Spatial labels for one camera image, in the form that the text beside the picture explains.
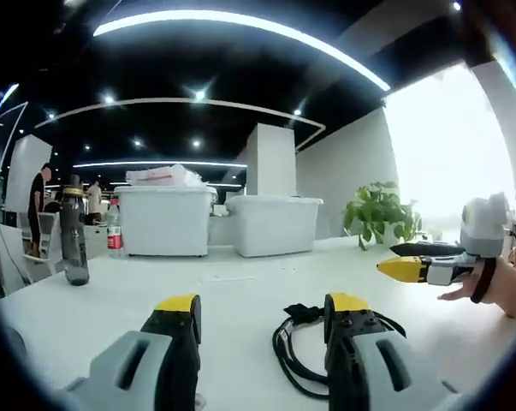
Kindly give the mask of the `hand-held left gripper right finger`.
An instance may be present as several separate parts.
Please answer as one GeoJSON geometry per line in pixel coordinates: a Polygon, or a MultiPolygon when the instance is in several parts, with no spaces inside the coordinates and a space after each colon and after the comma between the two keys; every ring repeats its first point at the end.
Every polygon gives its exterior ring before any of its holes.
{"type": "Polygon", "coordinates": [[[330,410],[451,410],[461,394],[440,380],[360,298],[324,301],[324,366],[330,410]]]}

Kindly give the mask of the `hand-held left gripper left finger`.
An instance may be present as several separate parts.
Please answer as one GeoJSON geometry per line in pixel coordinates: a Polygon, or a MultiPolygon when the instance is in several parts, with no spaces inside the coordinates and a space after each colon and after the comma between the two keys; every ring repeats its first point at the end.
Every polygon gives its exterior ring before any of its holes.
{"type": "Polygon", "coordinates": [[[200,344],[200,297],[169,297],[140,330],[98,354],[62,397],[70,410],[200,410],[200,344]]]}

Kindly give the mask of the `person's right hand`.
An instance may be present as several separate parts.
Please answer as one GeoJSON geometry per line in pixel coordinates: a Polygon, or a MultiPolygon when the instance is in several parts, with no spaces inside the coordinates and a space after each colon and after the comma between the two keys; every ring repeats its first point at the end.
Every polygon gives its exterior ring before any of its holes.
{"type": "MultiPolygon", "coordinates": [[[[479,260],[469,276],[463,278],[461,286],[437,297],[440,301],[470,299],[483,274],[484,263],[479,260]]],[[[503,258],[496,260],[495,273],[488,290],[480,303],[498,306],[509,318],[516,318],[516,267],[503,258]]]]}

